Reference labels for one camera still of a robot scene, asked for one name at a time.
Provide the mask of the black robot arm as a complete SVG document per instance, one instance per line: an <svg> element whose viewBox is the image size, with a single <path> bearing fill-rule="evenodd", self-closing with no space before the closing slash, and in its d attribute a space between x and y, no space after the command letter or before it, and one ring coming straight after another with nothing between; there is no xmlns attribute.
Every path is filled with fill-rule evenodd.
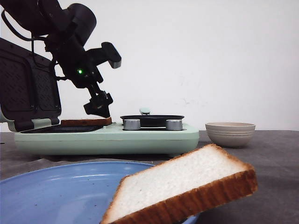
<svg viewBox="0 0 299 224"><path fill-rule="evenodd" d="M121 66L121 56L110 42L103 42L101 48L85 50L84 45L96 26L93 12L85 5L74 3L62 9L57 0L2 0L1 17L8 28L25 41L43 41L45 51L52 54L49 70L56 64L62 68L64 77L77 88L87 88L90 102L85 104L87 114L110 117L108 106L113 102L109 93L98 84L103 78L98 65L109 62L114 69ZM31 32L26 38L18 33L5 16L8 12L24 29Z"/></svg>

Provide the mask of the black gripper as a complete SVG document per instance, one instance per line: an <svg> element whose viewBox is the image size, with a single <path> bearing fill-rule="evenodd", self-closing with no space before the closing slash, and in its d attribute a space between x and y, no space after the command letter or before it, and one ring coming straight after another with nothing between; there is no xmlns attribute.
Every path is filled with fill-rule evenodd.
<svg viewBox="0 0 299 224"><path fill-rule="evenodd" d="M45 50L60 65L65 77L77 88L87 88L91 98L84 105L87 114L110 117L109 105L113 103L110 93L102 91L98 82L102 82L100 72L94 61L85 51L75 34L50 34L45 40Z"/></svg>

